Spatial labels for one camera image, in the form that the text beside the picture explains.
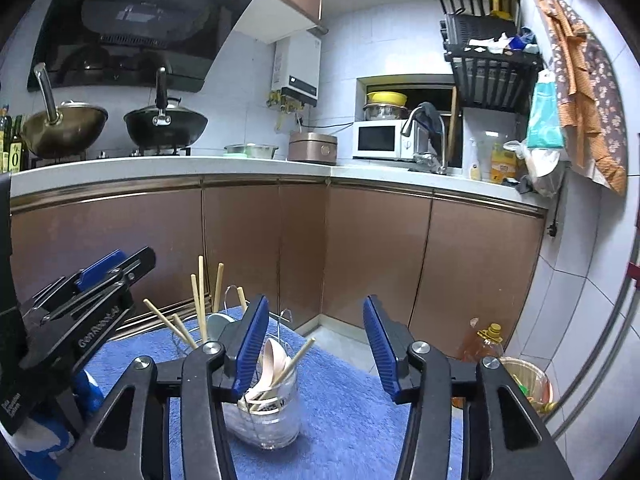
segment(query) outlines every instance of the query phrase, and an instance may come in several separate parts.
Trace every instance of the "cabinet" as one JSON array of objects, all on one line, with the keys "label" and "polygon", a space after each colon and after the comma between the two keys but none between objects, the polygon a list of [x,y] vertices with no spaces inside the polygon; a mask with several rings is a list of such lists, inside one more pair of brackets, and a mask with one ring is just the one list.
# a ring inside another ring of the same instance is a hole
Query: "cabinet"
[{"label": "cabinet", "polygon": [[434,198],[422,277],[409,329],[452,356],[479,317],[502,326],[504,342],[529,290],[544,222]]},{"label": "cabinet", "polygon": [[156,268],[132,286],[135,314],[188,300],[189,275],[203,254],[200,190],[183,189],[88,200],[18,213],[12,217],[11,264],[18,299],[72,274],[116,249],[156,252]]},{"label": "cabinet", "polygon": [[[247,300],[264,294],[278,312],[278,247],[280,207],[278,186],[210,187],[204,190],[204,235],[208,282],[216,286],[218,263],[225,264],[223,288],[244,289]],[[229,306],[238,304],[234,291]]]},{"label": "cabinet", "polygon": [[408,324],[430,208],[422,196],[332,186],[322,312],[362,328],[363,300],[377,294],[393,320]]},{"label": "cabinet", "polygon": [[293,326],[320,314],[324,271],[324,185],[280,187],[280,308],[290,308]]}]

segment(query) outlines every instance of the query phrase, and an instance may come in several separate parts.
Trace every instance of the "wooden chopstick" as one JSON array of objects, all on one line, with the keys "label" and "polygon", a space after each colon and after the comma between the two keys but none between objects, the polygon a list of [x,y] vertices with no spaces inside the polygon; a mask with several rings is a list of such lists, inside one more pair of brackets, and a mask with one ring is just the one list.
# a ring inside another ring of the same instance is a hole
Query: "wooden chopstick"
[{"label": "wooden chopstick", "polygon": [[200,299],[200,317],[198,318],[198,324],[200,325],[200,336],[202,342],[206,343],[209,340],[207,335],[207,314],[204,309],[204,256],[198,256],[198,280],[199,280],[199,299]]},{"label": "wooden chopstick", "polygon": [[198,318],[198,330],[200,330],[200,295],[198,293],[198,280],[195,274],[191,275],[191,290],[193,291],[193,305],[196,307],[196,316]]},{"label": "wooden chopstick", "polygon": [[238,290],[238,298],[240,298],[240,306],[242,306],[242,314],[244,314],[248,309],[248,306],[246,304],[246,298],[244,297],[244,290],[242,290],[241,286],[239,286],[237,290]]},{"label": "wooden chopstick", "polygon": [[185,327],[184,323],[180,319],[180,316],[178,316],[177,314],[173,314],[171,316],[171,319],[174,320],[174,323],[178,328],[178,330],[180,330],[180,332],[182,332],[182,334],[185,336],[189,346],[195,350],[198,347],[198,345],[196,345],[196,342],[194,341],[193,337],[191,337],[191,334],[189,333],[189,331],[187,330],[187,327]]},{"label": "wooden chopstick", "polygon": [[218,264],[218,275],[216,276],[216,290],[213,294],[213,313],[220,310],[220,293],[222,292],[222,273],[225,270],[225,264]]},{"label": "wooden chopstick", "polygon": [[145,299],[145,300],[143,300],[143,303],[148,307],[148,309],[149,309],[151,312],[153,312],[154,314],[156,314],[156,316],[158,316],[158,317],[160,318],[160,321],[162,321],[162,322],[167,326],[167,328],[170,328],[170,329],[172,330],[172,332],[174,332],[174,333],[175,333],[175,335],[177,335],[180,339],[182,339],[182,341],[184,341],[185,343],[187,343],[187,344],[188,344],[188,341],[187,341],[187,339],[185,338],[185,336],[182,334],[182,332],[181,332],[178,328],[176,328],[175,326],[173,326],[173,325],[171,324],[171,321],[169,321],[169,320],[168,320],[168,319],[167,319],[167,318],[162,314],[162,312],[160,312],[160,311],[156,308],[156,306],[155,306],[153,303],[151,303],[149,300],[146,300],[146,299]]}]

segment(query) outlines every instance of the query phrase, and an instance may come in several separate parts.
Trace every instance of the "power cord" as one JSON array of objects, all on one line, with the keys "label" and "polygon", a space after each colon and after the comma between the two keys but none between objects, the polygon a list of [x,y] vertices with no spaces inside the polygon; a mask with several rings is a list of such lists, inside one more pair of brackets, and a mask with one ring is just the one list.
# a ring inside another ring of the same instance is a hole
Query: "power cord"
[{"label": "power cord", "polygon": [[301,126],[304,126],[305,128],[313,128],[313,129],[317,129],[317,128],[337,128],[338,126],[351,126],[352,123],[343,123],[343,124],[330,124],[329,126],[309,126],[308,124],[302,124],[302,122],[300,122]]}]

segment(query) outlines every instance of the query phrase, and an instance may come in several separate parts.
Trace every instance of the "blue towel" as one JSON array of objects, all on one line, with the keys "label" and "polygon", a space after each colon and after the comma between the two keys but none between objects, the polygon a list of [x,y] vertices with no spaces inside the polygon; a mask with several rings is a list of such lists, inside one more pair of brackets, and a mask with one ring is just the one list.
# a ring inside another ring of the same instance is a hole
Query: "blue towel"
[{"label": "blue towel", "polygon": [[[236,319],[239,308],[229,310]],[[189,328],[194,321],[187,323]],[[269,331],[276,332],[270,320]],[[304,339],[282,328],[282,339],[297,351]],[[104,392],[139,355],[156,362],[180,357],[168,329],[106,344],[86,368]],[[322,349],[312,347],[298,365],[303,427],[290,446],[261,450],[230,435],[238,479],[322,480],[366,478],[390,480],[396,474],[409,406],[396,406],[377,377],[357,370]],[[179,400],[171,403],[171,474],[183,478]],[[458,480],[462,466],[462,420],[453,418],[449,480]]]}]

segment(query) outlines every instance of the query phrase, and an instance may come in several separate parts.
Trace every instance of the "blue gripper pad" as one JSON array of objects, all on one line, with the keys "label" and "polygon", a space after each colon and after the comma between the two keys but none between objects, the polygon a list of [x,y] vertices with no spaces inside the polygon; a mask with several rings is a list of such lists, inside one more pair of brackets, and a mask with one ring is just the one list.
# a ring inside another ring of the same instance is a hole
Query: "blue gripper pad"
[{"label": "blue gripper pad", "polygon": [[369,298],[364,300],[363,317],[364,329],[367,332],[371,352],[376,361],[382,388],[391,396],[391,400],[395,402],[400,393],[396,356],[391,349],[391,343],[386,337],[376,309]]},{"label": "blue gripper pad", "polygon": [[80,273],[80,278],[76,280],[78,290],[84,292],[97,285],[106,277],[107,272],[119,266],[126,259],[127,255],[120,249],[107,254]]},{"label": "blue gripper pad", "polygon": [[258,310],[251,324],[244,335],[244,341],[238,351],[236,359],[236,380],[231,388],[231,392],[238,399],[251,386],[251,380],[254,376],[255,365],[258,362],[258,355],[262,350],[262,342],[267,333],[269,325],[269,301],[265,296],[262,297],[258,305]]}]

